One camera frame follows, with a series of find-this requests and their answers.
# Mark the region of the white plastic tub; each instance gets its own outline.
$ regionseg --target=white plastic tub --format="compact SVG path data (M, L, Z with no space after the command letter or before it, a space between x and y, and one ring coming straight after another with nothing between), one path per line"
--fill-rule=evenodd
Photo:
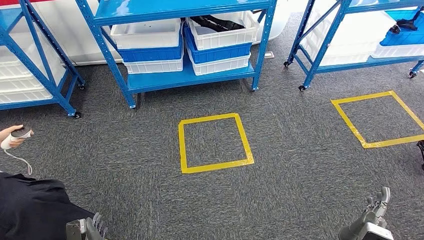
M230 20L243 25L244 29L214 32L205 29L199 24L187 18L191 33L194 36L197 50L215 49L237 44L253 43L256 41L259 23L254 19L251 11L238 11L212 15L217 19Z
M51 68L61 67L58 54L53 47L41 40L44 54ZM40 54L34 41L21 44L20 47L31 61L47 76ZM31 74L30 70L5 46L0 46L0 79L12 77L24 77Z
M245 68L249 65L249 58L251 57L251 54L247 56L239 56L239 57L233 57L218 61L209 61L199 64L194 64L193 58L192 58L192 52L190 51L190 48L187 48L187 54L190 57L191 64L193 66L194 74L196 76L199 75L205 75L205 74L213 74L233 69L239 69L239 68Z
M301 46L306 50L306 52L309 54L310 58L314 61L317 57L318 51L320 50L318 46L316 46L314 43L311 43L309 41L302 41ZM320 66L330 66L330 65L339 65L339 64L354 64L354 63L364 63L368 60L371 53L373 52L370 49L365 50L359 50L356 52L351 52L349 54L341 53L338 54L337 47L333 48L334 50L327 51L324 55L324 58L322 58Z
M137 61L124 62L128 74L152 74L166 72L180 72L183 70L184 48L182 47L181 58L176 60L160 61Z
M56 65L55 68L51 68L51 73L53 74L56 86L59 84L66 72L66 69L61 66L60 61L58 61L57 64L58 65ZM42 87L44 86L41 84L41 82L32 74L9 78L0 77L0 93L10 91L25 91Z
M325 4L328 4L328 6L317 4L313 7L306 24L306 30L325 14L331 7L331 3L334 2L327 1ZM331 12L300 42L313 61L324 43L337 9ZM379 43L386 37L388 29L394 24L396 24L396 21L384 11L347 14L328 45L320 66L366 62L370 55L376 51Z
M53 96L43 86L19 91L0 92L0 104L51 99Z
M315 3L306 23L306 30L315 24L335 3L335 0L322 0ZM327 35L340 6L336 7L313 31ZM349 43L380 42L387 31L396 24L385 11L370 11L347 14L340 23L331 43L345 45Z
M411 45L396 45L396 46L382 46L378 45L375 52L371 54L373 58L397 58L397 57L412 57L423 56L424 44L411 44Z
M165 19L113 25L110 36L119 49L176 47L181 19Z

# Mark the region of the yellow tape square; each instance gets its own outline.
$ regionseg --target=yellow tape square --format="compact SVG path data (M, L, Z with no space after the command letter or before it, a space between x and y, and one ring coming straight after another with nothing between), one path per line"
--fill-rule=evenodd
M405 111L411 116L411 118L424 130L424 124L421 122L421 120L415 115L415 113L411 111L411 109L404 103L404 101L402 101L402 99L392 90L363 95L363 96L354 96L354 97L348 97L343 99L336 99L336 100L331 100L331 102L334 105L335 109L337 109L338 113L343 118L344 122L350 128L352 133L356 136L356 138L358 138L359 142L362 144L362 147L365 149L387 147L387 146L392 146L397 144L405 144L405 143L411 143L411 142L417 142L417 141L423 140L424 134L390 139L386 141L366 142L365 139L357 130L357 128L353 125L351 120L348 118L346 113L340 107L340 104L356 102L356 101L361 101L366 99L380 98L385 96L392 96L402 106L402 108L405 109Z
M240 133L241 142L243 143L243 148L244 148L244 151L246 152L247 158L243 160L237 160L237 161L228 161L228 162L220 162L216 164L187 167L184 125L213 121L213 120L220 120L220 119L229 119L229 118L235 118L235 123L237 125L238 132ZM212 171L212 170L218 170L218 169L240 167L240 166L245 166L245 165L255 163L255 161L253 160L251 148L248 143L248 138L246 137L246 133L242 125L242 120L240 119L240 116L237 113L227 113L227 114L214 115L214 116L184 119L178 124L178 138L179 138L179 153L181 155L181 171L183 174L193 174L193 173L206 172L206 171Z

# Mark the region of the shelf frame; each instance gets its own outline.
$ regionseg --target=shelf frame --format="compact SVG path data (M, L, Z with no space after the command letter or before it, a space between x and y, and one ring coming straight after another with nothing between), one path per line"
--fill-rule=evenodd
M87 3L87 0L75 0L83 17L85 18L91 33L94 36L104 58L129 106L130 109L136 108L136 102L133 94L144 93L148 91L161 90L174 87L182 87L195 84L212 83L219 81L235 80L241 78L252 77L251 89L258 90L261 70L264 63L265 52L267 49L268 38L270 36L271 25L273 22L274 12L277 0L198 0L198 1L125 1L125 0L100 0L99 7L94 15ZM264 29L261 36L261 43L258 51L258 58L254 68L251 66L246 71L230 71L221 74L211 74L210 77L192 76L191 81L182 81L179 76L187 73L188 69L183 70L183 73L143 73L129 74L125 81L120 72L115 60L110 52L107 42L115 43L110 39L106 32L102 29L103 26L111 26L116 24L127 24L143 21L153 21L171 18L185 18L192 16L200 16L207 14L229 13L238 11L262 10L259 17L262 19L264 14ZM184 68L191 66L187 65L187 60L184 61ZM175 75L174 83L164 83L159 85L137 85L134 83L140 79L155 78L172 78Z
M0 9L0 28L10 33L23 16L24 13L20 7Z
M287 61L284 63L285 67L288 67L294 60L296 60L301 69L306 74L306 78L303 82L303 85L299 86L300 91L304 91L309 88L311 81L313 80L315 74L330 73L344 70L360 69L360 68L370 68L376 66L398 64L418 61L418 63L410 70L409 75L414 76L423 67L424 56L410 56L410 57L388 57L388 58L372 58L369 57L366 62L352 63L352 64L340 64L340 65L330 65L330 66L320 66L321 61L323 60L325 53L333 40L334 35L336 34L337 29L340 26L343 18L346 14L362 13L362 12L371 12L371 11L382 11L390 10L396 8L407 8L407 7L417 7L418 9L423 5L422 0L388 0L388 2L372 4L372 5L359 5L351 6L352 0L337 0L336 3L319 19L314 23L308 30L306 30L306 24L311 15L312 8L314 7L315 0L309 0L307 3L306 10L303 14L302 21L300 23L299 29L297 31L295 40L291 47L290 54L287 58ZM328 30L327 35L318 51L318 54L315 60L312 60L308 53L300 45L301 40L309 34L314 28L316 28L325 17L334 11L334 9L339 6L337 10L336 17L331 24L331 27ZM308 69L303 61L298 56L298 51L301 51L306 59L309 61L311 67Z
M52 98L44 99L44 100L25 101L25 102L2 103L0 104L0 110L39 106L39 105L46 105L46 104L59 104L62 108L65 109L68 116L75 116L77 111L70 105L69 101L73 93L74 87L79 86L83 88L85 85L85 81L77 72L77 69L73 66L71 60L67 57L67 55L65 54L61 46L56 41L53 34L50 32L46 24L43 22L41 17L38 15L36 10L31 5L29 0L19 0L19 4L21 6L20 8L21 13L15 14L15 20L12 20L12 21L9 20L7 21L8 23L7 25L4 24L2 27L0 27L1 43L4 46L6 46L10 52L15 54L16 57L29 69L29 71L40 81L40 83L44 86L44 88L46 88L47 91L52 95ZM13 40L13 38L9 34L12 28L16 25L16 23L22 17L25 18L26 23L28 24L29 30L35 42L38 53L40 55L41 61L46 70L47 77L34 64L34 62L25 54L25 52L19 47L19 45ZM40 38L34 26L34 23L37 24L42 34L44 34L44 36L47 38L49 43L52 45L54 50L57 52L59 57L62 59L62 61L66 65L66 72L57 86L53 78L52 71L49 66L49 62L47 61L46 55L44 53ZM70 81L70 86L68 88L66 95L63 96L61 93L61 90L68 75L72 75L72 79Z

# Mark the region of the human hand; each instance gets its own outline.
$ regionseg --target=human hand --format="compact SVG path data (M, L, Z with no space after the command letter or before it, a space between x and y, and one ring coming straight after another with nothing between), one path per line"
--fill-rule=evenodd
M24 125L15 125L0 131L0 143L3 142L3 140L5 140L9 136L9 134L11 134L11 132L21 129L23 126ZM24 141L25 141L25 138L18 138L16 140L10 141L9 146L11 146L12 148L17 148Z

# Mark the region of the shelf post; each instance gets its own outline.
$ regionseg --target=shelf post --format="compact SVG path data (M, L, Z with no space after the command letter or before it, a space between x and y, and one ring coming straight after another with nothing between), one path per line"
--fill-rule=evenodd
M77 69L72 64L71 60L68 58L68 56L65 54L65 51L62 49L62 47L59 45L56 38L53 36L52 32L50 32L49 28L46 26L46 24L41 19L40 15L37 13L37 11L34 9L32 4L29 2L29 0L19 0L26 4L26 7L28 7L27 11L29 11L29 15L34 19L35 23L39 27L39 29L42 31L44 36L48 39L48 41L53 46L56 53L59 55L59 57L62 59L63 63L66 65L66 67L70 70L72 75L77 76L78 81L78 87L83 87L86 82L83 80L83 78L78 73Z
M424 60L420 60L418 61L418 63L411 69L411 72L413 72L414 74L416 74L420 68L422 68L424 66Z
M136 102L134 101L133 95L128 91L127 83L125 82L121 71L119 70L117 64L115 63L115 59L112 56L111 51L108 48L107 43L105 42L105 39L102 36L102 26L97 25L96 21L94 20L94 15L92 13L92 10L87 3L87 0L75 0L83 17L85 18L88 27L91 30L91 33L94 36L95 41L97 42L101 53L103 54L107 65L109 65L110 71L112 72L126 102L129 105L130 109L136 108Z
M296 38L294 39L293 46L291 47L290 54L288 55L287 59L287 65L290 65L293 63L293 60L295 59L295 55L299 50L299 44L301 37L303 36L306 28L306 24L308 23L309 16L311 15L312 8L314 7L315 0L309 0L305 9L305 12L303 13L302 21L300 22L299 29L297 30Z
M277 0L271 0L269 8L266 9L265 22L263 23L262 37L257 54L257 62L254 68L255 76L253 77L251 89L258 90L259 78L261 77L262 66L264 65L265 52L267 51L268 39L270 38L271 26L273 24L274 13L276 11Z
M303 82L303 86L300 86L299 89L309 88L312 79L314 78L315 74L317 73L317 69L321 64L321 61L323 60L324 55L326 54L326 51L329 48L329 45L332 42L333 37L336 34L336 31L340 26L340 23L342 22L343 18L345 17L347 9L351 5L351 2L352 2L352 0L342 0L342 2L340 4L340 8L337 11L337 15L335 16L333 22L331 23L331 27L328 30L328 33L324 38L324 42L322 43L321 47L319 48L319 51L318 51L318 53L315 57L315 60L313 61L312 65L309 69L309 73L306 75L306 79Z

